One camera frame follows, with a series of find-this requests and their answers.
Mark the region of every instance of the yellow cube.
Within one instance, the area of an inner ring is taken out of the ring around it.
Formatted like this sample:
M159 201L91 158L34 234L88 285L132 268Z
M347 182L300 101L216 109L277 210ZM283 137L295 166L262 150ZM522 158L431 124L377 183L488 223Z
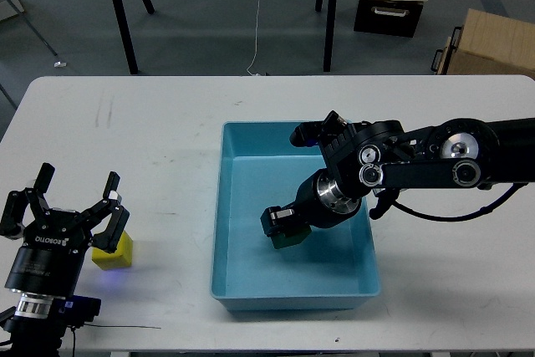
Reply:
M132 265L133 246L134 243L128 233L123 232L115 252L108 254L98 248L93 248L91 259L100 267L100 269L127 268Z

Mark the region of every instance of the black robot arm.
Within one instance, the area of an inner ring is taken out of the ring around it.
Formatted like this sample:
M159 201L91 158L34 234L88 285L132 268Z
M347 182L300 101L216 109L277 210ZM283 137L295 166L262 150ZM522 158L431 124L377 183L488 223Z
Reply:
M370 211L376 219L399 205L396 198L402 189L486 190L497 183L513 183L497 203L465 217L473 218L535 181L535 119L492 123L454 119L404 132L397 120L349 123L332 111L324 121L296 127L290 142L318 146L326 167L299 187L295 202L264 211L264 233L275 248L301 242L310 226L332 227L352 217L360 199L372 190L379 198Z
M11 191L0 221L0 235L23 238L5 287L20 293L16 308L0 314L11 334L13 356L58 356L68 327L79 328L99 314L100 300L74 295L87 249L114 252L129 213L120 205L119 176L110 172L103 199L83 212L51 208L44 199L54 168L43 163L32 186ZM34 220L23 225L27 207ZM91 230L110 216L103 232Z

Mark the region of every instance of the black drawer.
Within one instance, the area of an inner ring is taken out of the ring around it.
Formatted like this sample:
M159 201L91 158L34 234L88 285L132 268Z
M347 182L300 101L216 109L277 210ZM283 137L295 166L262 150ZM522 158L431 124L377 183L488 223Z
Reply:
M359 0L354 31L412 38L423 8L423 2Z

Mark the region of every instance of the black cable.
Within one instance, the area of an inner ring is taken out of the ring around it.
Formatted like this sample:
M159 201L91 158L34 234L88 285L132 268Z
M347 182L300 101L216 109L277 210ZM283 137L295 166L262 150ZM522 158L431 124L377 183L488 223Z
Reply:
M85 326L95 326L97 328L143 328L143 329L161 329L159 326L141 326L141 325L95 325L84 324Z
M409 207L406 207L405 205L399 204L397 201L394 201L392 205L401 211L408 213L409 215L412 215L413 217L420 217L422 219L427 219L428 221L435 221L435 222L463 222L463 221L469 221L471 219L475 219L477 217L482 217L483 215L486 215L488 213L491 213L496 208L498 208L501 204L503 204L505 201L507 201L509 198L512 197L512 195L520 190L522 187L526 186L527 183L513 183L512 186L503 193L502 196L500 196L497 200L495 200L492 204L487 205L486 207L481 208L479 211L469 213L467 215L463 215L460 217L435 217L433 215L427 215L425 213L416 212L410 209Z
M73 357L74 357L74 353L76 351L76 333L74 331L76 330L76 328L74 326L69 326L69 327L70 327L71 332L73 333Z

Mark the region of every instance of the blue bin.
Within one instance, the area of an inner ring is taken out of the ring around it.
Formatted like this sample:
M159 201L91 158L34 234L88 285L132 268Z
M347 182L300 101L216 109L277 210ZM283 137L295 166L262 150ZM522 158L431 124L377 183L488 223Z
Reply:
M313 227L297 246L276 250L263 233L264 209L293 201L324 167L318 147L289 143L298 124L223 127L211 294L229 310L354 309L380 292L365 200L356 216Z

